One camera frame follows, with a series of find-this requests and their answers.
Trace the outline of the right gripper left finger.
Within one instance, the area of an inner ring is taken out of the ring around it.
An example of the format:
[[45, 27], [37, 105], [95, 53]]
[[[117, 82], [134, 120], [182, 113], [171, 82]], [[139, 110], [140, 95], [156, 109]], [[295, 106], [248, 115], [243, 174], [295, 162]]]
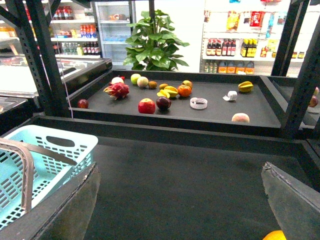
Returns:
[[0, 232], [2, 240], [82, 240], [100, 187], [96, 163]]

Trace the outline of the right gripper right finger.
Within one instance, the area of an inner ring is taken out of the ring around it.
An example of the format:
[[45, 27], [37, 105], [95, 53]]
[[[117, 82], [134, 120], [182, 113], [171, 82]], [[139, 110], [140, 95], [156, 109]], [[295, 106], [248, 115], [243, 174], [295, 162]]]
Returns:
[[261, 178], [268, 204], [288, 240], [320, 238], [320, 193], [270, 162]]

